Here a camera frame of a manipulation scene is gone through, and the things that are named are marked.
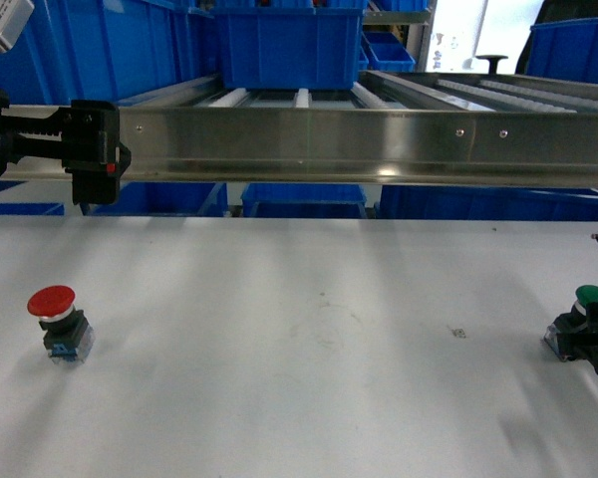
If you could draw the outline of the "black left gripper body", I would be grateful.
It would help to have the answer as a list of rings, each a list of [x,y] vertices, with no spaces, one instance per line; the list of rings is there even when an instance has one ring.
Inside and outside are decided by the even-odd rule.
[[[120,135],[120,111],[108,102],[73,100],[41,118],[12,117],[0,90],[0,177],[24,157],[56,159],[72,175],[75,204],[111,205],[132,161]]]

